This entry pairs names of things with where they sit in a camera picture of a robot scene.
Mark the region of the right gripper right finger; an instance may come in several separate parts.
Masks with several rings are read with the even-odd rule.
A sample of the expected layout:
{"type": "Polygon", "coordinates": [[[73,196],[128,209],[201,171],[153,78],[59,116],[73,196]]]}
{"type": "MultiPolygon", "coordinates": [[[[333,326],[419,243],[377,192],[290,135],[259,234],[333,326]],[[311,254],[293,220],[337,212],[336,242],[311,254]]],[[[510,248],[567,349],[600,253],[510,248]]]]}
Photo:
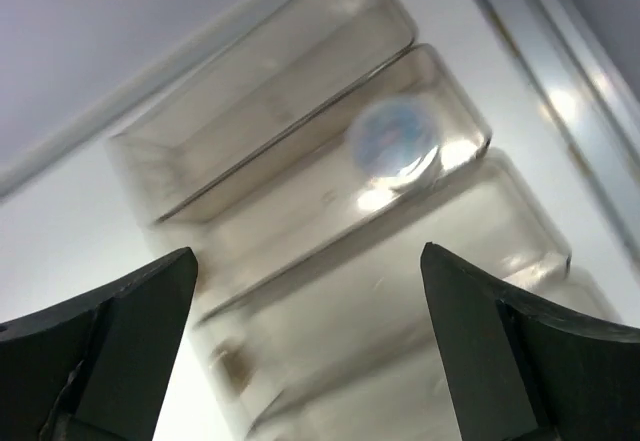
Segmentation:
{"type": "Polygon", "coordinates": [[[421,274],[464,440],[636,440],[639,331],[425,245],[421,274]]]}

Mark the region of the paperclip jar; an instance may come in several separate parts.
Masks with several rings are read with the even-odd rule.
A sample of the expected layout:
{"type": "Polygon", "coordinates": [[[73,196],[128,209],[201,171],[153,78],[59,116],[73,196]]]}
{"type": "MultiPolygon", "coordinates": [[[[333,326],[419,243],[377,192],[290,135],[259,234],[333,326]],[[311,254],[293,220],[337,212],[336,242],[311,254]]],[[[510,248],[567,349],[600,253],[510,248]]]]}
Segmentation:
{"type": "Polygon", "coordinates": [[[437,116],[413,96],[376,101],[346,131],[351,158],[374,186],[406,191],[440,163],[443,134],[437,116]]]}

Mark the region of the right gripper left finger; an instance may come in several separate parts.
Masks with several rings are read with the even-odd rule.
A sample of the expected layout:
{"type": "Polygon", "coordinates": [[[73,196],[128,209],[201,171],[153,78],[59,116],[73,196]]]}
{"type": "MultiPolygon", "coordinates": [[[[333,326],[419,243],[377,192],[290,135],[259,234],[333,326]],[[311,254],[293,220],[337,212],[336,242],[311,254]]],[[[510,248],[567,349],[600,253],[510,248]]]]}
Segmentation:
{"type": "Polygon", "coordinates": [[[2,439],[152,439],[197,275],[181,248],[2,323],[2,439]]]}

